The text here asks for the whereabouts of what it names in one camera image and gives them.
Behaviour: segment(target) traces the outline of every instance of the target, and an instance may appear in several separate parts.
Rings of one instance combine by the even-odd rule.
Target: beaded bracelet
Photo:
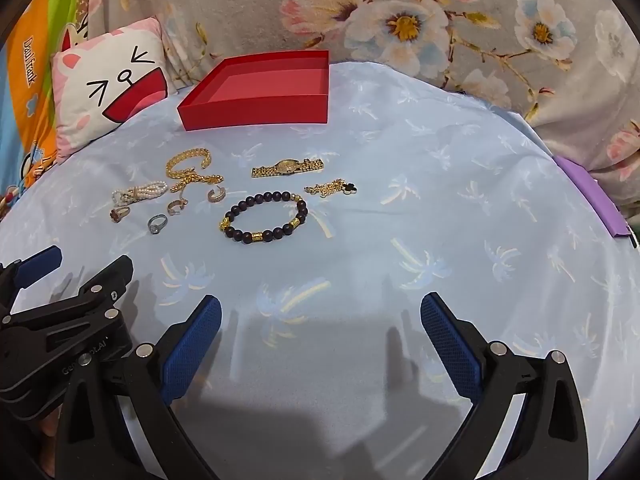
[[[276,227],[273,231],[267,229],[261,233],[243,233],[240,229],[235,229],[231,225],[231,222],[242,211],[246,211],[247,208],[253,207],[255,204],[271,202],[271,200],[274,202],[279,202],[280,200],[283,202],[288,202],[289,200],[296,202],[296,206],[298,207],[296,217],[282,227]],[[227,238],[233,238],[236,242],[242,241],[245,244],[250,244],[251,242],[271,242],[274,238],[280,240],[283,235],[289,236],[292,234],[295,228],[305,223],[308,213],[306,202],[302,200],[300,195],[291,194],[289,191],[283,191],[282,193],[279,191],[274,191],[273,193],[266,192],[265,194],[258,193],[256,196],[248,196],[244,200],[241,200],[238,202],[238,205],[231,208],[231,211],[227,211],[222,222],[220,222],[220,230],[225,233]]]

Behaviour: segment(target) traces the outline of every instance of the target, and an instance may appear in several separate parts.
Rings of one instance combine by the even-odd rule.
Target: purple folder
[[[611,236],[631,236],[625,218],[587,170],[563,156],[554,156],[554,161],[582,192]]]

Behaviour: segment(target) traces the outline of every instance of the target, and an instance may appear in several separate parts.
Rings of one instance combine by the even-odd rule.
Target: open red box
[[[178,105],[185,130],[326,123],[329,52],[289,50],[224,59]]]

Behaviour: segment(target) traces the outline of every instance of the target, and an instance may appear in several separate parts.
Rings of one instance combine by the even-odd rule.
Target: pink pillow
[[[58,163],[175,94],[161,34],[148,18],[53,56]]]

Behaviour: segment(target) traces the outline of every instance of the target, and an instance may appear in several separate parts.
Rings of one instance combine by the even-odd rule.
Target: fabric
[[[185,132],[175,109],[185,93],[53,168],[3,221],[3,262],[50,244],[63,253],[59,270],[20,293],[18,309],[74,295],[128,254],[134,276],[116,306],[136,343],[156,342],[205,294],[222,304],[221,333],[174,404],[220,478],[421,479],[470,407],[420,324],[420,301],[435,290],[487,340],[567,355],[598,477],[640,417],[640,254],[609,236],[522,120],[371,63],[331,66],[328,124]],[[199,172],[225,178],[222,202],[189,184],[189,203],[158,235],[146,223],[177,194],[111,221],[115,189],[165,180],[169,158],[195,147],[212,154]],[[324,170],[250,177],[290,157],[320,157]],[[335,178],[357,194],[303,192]],[[274,190],[308,204],[290,237],[246,246],[219,231],[231,205]],[[291,205],[256,205],[234,225],[274,228]]]
[[[638,42],[611,0],[91,1],[92,36],[156,14],[180,85],[225,56],[327,48],[513,109],[617,205],[640,200]]]
[[[158,20],[147,18],[53,57],[57,162],[175,93],[161,37]]]
[[[3,196],[17,199],[56,159],[49,57],[84,41],[87,9],[88,0],[32,0],[0,51]],[[0,206],[0,218],[6,211]]]

